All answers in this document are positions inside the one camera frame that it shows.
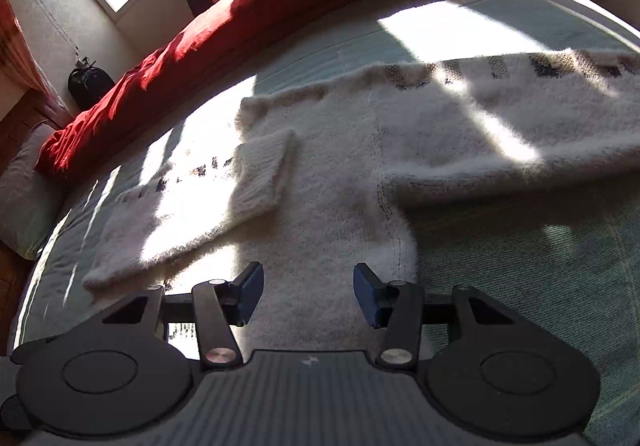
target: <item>bed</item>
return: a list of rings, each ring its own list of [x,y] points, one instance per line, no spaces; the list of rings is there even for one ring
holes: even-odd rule
[[[210,82],[74,187],[23,293],[8,348],[62,333],[144,286],[133,282],[94,301],[81,281],[119,194],[149,180],[181,144],[210,128],[225,105],[377,62],[567,47],[634,51],[638,45],[640,33],[588,0],[359,0],[329,13]],[[408,213],[425,287],[446,292],[471,283],[596,364],[603,389],[588,437],[597,444],[631,445],[640,436],[637,183],[635,175],[625,175],[554,193]],[[512,265],[497,269],[498,253]],[[213,270],[234,265],[230,251],[226,263],[176,261],[162,266],[172,274],[158,275],[172,275],[165,287],[180,293],[210,279]],[[174,325],[170,342],[195,357],[193,328]],[[439,329],[431,343],[443,344]]]

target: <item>sunlight patch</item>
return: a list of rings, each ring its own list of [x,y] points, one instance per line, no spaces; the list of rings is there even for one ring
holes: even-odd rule
[[[146,150],[145,160],[142,162],[142,169],[140,170],[140,177],[138,178],[138,184],[146,184],[153,178],[160,166],[162,166],[162,160],[164,159],[164,150],[169,142],[172,132],[175,128],[172,128],[167,133],[162,135],[160,139],[155,141]]]
[[[91,228],[94,226],[95,217],[98,216],[98,213],[102,208],[102,204],[104,203],[106,198],[109,196],[109,193],[111,193],[111,189],[113,188],[113,185],[116,183],[116,179],[118,178],[118,173],[120,173],[120,166],[118,166],[116,169],[114,169],[111,172],[111,174],[109,175],[109,178],[107,179],[107,183],[104,185],[104,189],[100,194],[100,199],[98,200],[98,203],[95,204],[94,212],[91,213],[91,219],[89,220],[89,224],[87,225],[86,231],[84,232],[84,236],[82,237],[82,244],[80,245],[80,251],[84,249],[86,238],[87,236],[89,236],[89,232],[91,231]]]
[[[558,260],[566,261],[574,257],[575,238],[568,225],[545,225],[542,232],[551,244],[554,256]]]
[[[468,94],[466,80],[454,80],[445,84],[447,76],[442,67],[436,69],[434,78],[465,108],[467,117],[479,128],[498,153],[514,162],[535,163],[540,161],[540,154],[535,148],[529,145],[508,124],[478,105],[478,102]]]
[[[44,246],[44,249],[42,250],[42,254],[40,254],[40,259],[38,260],[36,267],[33,270],[33,275],[31,276],[31,280],[24,294],[24,302],[22,303],[22,306],[20,307],[20,312],[18,313],[18,324],[15,330],[15,337],[14,337],[14,349],[19,347],[22,342],[22,335],[24,334],[24,325],[26,323],[27,318],[30,316],[31,304],[33,303],[33,294],[38,288],[38,285],[40,284],[40,280],[42,279],[42,273],[44,272],[44,269],[47,265],[47,259],[49,258],[49,254],[51,253],[53,246],[56,244],[56,240],[58,239],[58,236],[60,235],[62,228],[66,224],[66,219],[68,219],[68,216],[70,214],[71,214],[71,210],[69,210],[66,213],[66,215],[62,217],[62,220],[60,220],[56,224],[55,228],[53,229],[53,232],[51,233],[49,241]]]
[[[423,62],[548,50],[510,25],[448,1],[405,9],[378,23]]]
[[[78,269],[78,264],[74,265],[73,270],[71,271],[71,276],[69,277],[69,283],[66,284],[65,297],[62,300],[62,306],[66,305],[66,299],[69,298],[69,291],[71,291],[71,286],[74,284],[74,278],[76,277],[76,270]]]
[[[213,147],[222,153],[231,153],[242,142],[234,119],[242,99],[254,95],[256,77],[248,77],[220,92],[188,116],[182,133],[190,136],[183,137],[174,156],[205,159]]]
[[[192,257],[191,264],[170,280],[170,288],[167,289],[167,294],[188,293],[191,292],[191,288],[194,285],[212,279],[233,280],[242,272],[246,264],[237,263],[235,245],[226,245],[215,249],[213,252],[207,252],[209,246],[210,244],[205,244],[198,249]],[[244,327],[231,327],[240,350],[243,350],[243,330]],[[168,342],[171,346],[180,350],[185,357],[192,360],[200,358],[194,323],[169,323]]]

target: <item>curtain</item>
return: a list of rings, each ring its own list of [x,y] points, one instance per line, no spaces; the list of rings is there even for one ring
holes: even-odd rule
[[[17,84],[52,96],[31,56],[9,0],[0,0],[0,68]]]

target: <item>pillow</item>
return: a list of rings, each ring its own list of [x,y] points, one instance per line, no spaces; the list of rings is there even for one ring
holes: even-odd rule
[[[62,188],[33,170],[40,148],[55,130],[31,130],[0,176],[0,240],[27,260],[44,246],[64,201]]]

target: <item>wooden furniture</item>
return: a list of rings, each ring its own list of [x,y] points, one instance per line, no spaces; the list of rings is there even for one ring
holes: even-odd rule
[[[72,120],[71,114],[54,99],[35,90],[26,92],[0,121],[0,174],[36,124],[46,122],[62,129]],[[31,267],[32,261],[23,259],[0,242],[0,355],[6,350],[11,321]]]
[[[9,432],[0,432],[0,446],[16,446],[21,443],[20,439],[12,436]]]

